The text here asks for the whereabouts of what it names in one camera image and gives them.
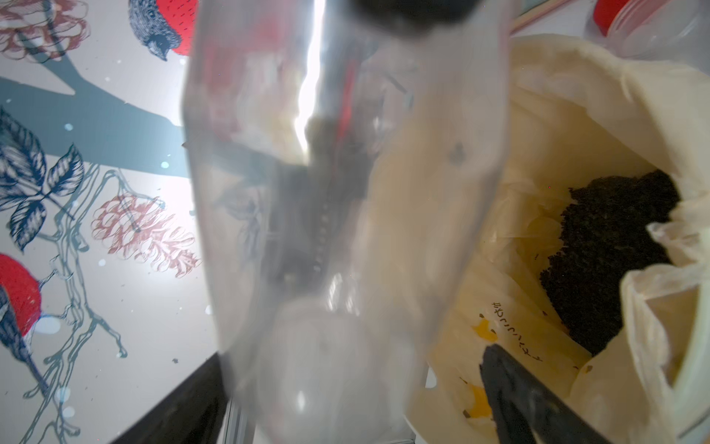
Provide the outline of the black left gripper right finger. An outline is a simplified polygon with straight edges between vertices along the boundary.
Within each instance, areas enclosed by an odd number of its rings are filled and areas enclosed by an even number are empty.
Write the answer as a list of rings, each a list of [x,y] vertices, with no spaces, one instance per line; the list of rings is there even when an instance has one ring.
[[[609,443],[499,345],[486,347],[480,373],[501,443]]]

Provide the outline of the red-lidded glass jar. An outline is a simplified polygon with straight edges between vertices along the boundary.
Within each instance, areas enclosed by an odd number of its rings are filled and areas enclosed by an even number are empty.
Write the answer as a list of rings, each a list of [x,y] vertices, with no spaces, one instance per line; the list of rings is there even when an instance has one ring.
[[[270,443],[386,443],[508,150],[513,1],[203,1],[183,97],[229,395]]]

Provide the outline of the red jar lid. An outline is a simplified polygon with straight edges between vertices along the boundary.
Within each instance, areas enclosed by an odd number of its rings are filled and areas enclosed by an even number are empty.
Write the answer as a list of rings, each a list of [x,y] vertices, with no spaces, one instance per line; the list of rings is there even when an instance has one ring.
[[[628,3],[630,0],[597,0],[592,20],[603,36],[608,35],[612,23]]]

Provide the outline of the yellowish bin liner bag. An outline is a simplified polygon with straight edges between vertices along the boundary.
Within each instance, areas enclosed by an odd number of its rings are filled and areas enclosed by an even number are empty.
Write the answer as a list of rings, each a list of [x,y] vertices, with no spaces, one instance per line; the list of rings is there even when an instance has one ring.
[[[456,304],[426,443],[494,443],[479,366],[498,345],[613,443],[691,443],[680,380],[709,339],[709,78],[579,38],[514,40],[511,150]]]

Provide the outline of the glass jar with tea leaves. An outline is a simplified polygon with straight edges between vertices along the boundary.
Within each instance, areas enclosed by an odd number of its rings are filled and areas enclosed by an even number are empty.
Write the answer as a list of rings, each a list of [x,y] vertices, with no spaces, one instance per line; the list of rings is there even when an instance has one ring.
[[[708,0],[630,0],[603,36],[592,20],[584,38],[614,55],[672,61],[709,72]]]

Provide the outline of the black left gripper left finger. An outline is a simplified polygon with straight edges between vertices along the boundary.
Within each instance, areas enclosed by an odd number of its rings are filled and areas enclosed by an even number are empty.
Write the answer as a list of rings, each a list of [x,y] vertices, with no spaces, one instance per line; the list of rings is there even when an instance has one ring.
[[[216,444],[228,403],[215,353],[113,442]]]

